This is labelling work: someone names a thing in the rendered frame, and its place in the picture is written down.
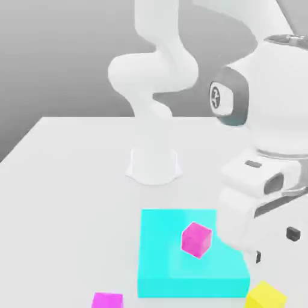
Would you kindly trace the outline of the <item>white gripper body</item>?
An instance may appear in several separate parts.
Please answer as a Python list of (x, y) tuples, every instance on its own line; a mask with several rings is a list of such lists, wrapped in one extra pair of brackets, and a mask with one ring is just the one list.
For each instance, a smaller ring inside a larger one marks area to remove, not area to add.
[(225, 187), (221, 191), (217, 207), (217, 235), (235, 250), (256, 252), (256, 246), (247, 239), (253, 221), (305, 196), (308, 196), (308, 186), (274, 192), (261, 198)]

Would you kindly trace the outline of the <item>small yellow cube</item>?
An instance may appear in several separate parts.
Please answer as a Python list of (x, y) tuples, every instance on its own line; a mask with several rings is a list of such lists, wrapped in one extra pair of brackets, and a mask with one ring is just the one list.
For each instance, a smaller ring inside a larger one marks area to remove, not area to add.
[(248, 292), (244, 308), (285, 308), (286, 301), (287, 296), (261, 281)]

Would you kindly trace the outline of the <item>small magenta cube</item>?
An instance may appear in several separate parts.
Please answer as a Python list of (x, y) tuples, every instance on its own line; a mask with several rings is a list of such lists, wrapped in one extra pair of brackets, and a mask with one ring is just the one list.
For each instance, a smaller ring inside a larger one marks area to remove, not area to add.
[(91, 308), (123, 308), (123, 295), (96, 292), (93, 297)]
[(193, 221), (181, 236), (182, 251), (201, 259), (212, 244), (212, 229)]

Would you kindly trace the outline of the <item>large cyan box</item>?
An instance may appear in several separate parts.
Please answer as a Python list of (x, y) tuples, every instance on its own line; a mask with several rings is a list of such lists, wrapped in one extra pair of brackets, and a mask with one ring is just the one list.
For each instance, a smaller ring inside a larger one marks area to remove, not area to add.
[(182, 232), (192, 222), (216, 230), (214, 209), (141, 211), (137, 294), (139, 298), (245, 298), (250, 273), (242, 253), (212, 236), (198, 259), (182, 251)]

